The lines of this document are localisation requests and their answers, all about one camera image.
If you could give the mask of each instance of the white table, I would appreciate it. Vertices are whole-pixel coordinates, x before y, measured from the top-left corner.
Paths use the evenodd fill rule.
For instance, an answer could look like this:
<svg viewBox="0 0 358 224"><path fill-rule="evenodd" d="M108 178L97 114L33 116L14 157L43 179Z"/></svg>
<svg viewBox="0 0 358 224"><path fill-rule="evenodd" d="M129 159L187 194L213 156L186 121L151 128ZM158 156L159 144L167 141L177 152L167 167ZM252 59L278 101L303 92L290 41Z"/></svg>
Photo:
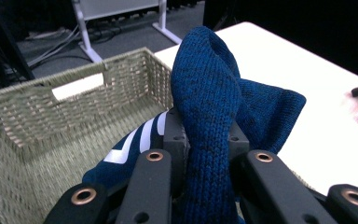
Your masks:
<svg viewBox="0 0 358 224"><path fill-rule="evenodd" d="M279 157L326 195L335 184L358 187L358 76L254 24L217 34L241 77L297 91L307 98ZM178 46L156 53L172 67Z"/></svg>

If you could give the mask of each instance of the sock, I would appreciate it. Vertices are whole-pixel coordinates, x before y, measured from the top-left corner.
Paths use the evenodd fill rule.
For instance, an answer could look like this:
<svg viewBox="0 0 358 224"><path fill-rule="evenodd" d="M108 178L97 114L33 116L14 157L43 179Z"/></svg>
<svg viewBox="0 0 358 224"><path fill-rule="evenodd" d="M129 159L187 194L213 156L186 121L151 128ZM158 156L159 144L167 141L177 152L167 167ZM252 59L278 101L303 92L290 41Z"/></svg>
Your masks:
<svg viewBox="0 0 358 224"><path fill-rule="evenodd" d="M174 215L179 223L237 223L227 162L232 113L251 148L278 153L305 97L241 79L226 44L206 27L193 29L179 48L172 96L191 146L184 196Z"/></svg>
<svg viewBox="0 0 358 224"><path fill-rule="evenodd" d="M172 69L173 103L190 144L178 223L238 223L228 170L228 132L241 103L229 51L210 30L193 29Z"/></svg>
<svg viewBox="0 0 358 224"><path fill-rule="evenodd" d="M277 154L296 123L306 98L297 92L238 78L242 102L236 121L250 148Z"/></svg>

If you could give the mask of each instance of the basket rim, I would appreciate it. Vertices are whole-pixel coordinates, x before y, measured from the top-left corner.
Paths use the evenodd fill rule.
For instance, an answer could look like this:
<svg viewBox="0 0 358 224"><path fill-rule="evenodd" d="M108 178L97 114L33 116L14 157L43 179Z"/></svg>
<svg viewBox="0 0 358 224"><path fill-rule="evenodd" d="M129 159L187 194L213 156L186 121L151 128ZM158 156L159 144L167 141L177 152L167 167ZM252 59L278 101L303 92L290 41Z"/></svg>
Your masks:
<svg viewBox="0 0 358 224"><path fill-rule="evenodd" d="M168 67L168 65L166 65L162 60L160 60L159 58L157 58L154 53L148 49L147 47L143 47L143 48L139 48L139 49L135 49L132 51L128 51L116 56L113 56L111 58L107 58L104 59L103 61L99 62L99 63L88 63L82 66L78 66L75 68L70 68L64 71L61 71L59 73L53 74L51 76L48 77L41 77L41 78L36 78L30 81L25 81L19 85L15 85L15 86L9 86L9 87L5 87L3 89L0 89L0 95L1 94L8 94L12 91L19 91L22 89L26 89L29 87L33 87L35 85L47 82L47 81L51 81L51 80L56 80L56 79L61 79L63 77L67 77L69 74L71 74L73 71L79 70L79 69L87 69L87 68L91 68L91 67L95 67L95 66L105 66L105 63L108 61L115 61L115 60L120 60L120 59L124 59L126 57L129 57L131 55L136 55L139 53L146 53L149 54L151 57L153 57L154 60L158 61L159 63L161 63L166 69L171 70L170 67Z"/></svg>

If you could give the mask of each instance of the blue fabric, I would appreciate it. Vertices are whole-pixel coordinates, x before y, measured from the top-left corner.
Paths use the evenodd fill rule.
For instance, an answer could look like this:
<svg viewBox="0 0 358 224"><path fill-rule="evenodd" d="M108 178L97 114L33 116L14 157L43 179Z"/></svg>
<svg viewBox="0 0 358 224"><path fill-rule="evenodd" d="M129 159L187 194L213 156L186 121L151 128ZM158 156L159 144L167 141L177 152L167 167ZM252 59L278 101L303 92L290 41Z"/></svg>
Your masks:
<svg viewBox="0 0 358 224"><path fill-rule="evenodd" d="M226 44L206 27L193 29L178 50L172 69L172 97L191 145L184 191L173 205L172 222L243 223L237 215L228 171L229 128L236 120L251 148L278 153L306 103L305 97L241 79ZM117 155L117 150L111 151L112 155L85 174L83 182L111 188L131 177L142 151L137 139L142 138L144 126L114 147L123 148L133 136L124 163L115 163L112 155ZM160 142L162 135L154 132L151 142Z"/></svg>

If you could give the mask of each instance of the woven basket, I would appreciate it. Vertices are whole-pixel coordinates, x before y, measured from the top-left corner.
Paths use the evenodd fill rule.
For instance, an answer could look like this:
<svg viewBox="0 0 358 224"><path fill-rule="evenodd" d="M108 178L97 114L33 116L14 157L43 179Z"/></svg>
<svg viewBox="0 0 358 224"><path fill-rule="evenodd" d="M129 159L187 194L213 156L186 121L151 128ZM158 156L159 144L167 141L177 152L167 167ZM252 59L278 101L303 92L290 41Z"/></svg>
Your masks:
<svg viewBox="0 0 358 224"><path fill-rule="evenodd" d="M103 73L58 101L52 89ZM172 106L171 70L148 49L0 90L0 223L42 223L113 144Z"/></svg>

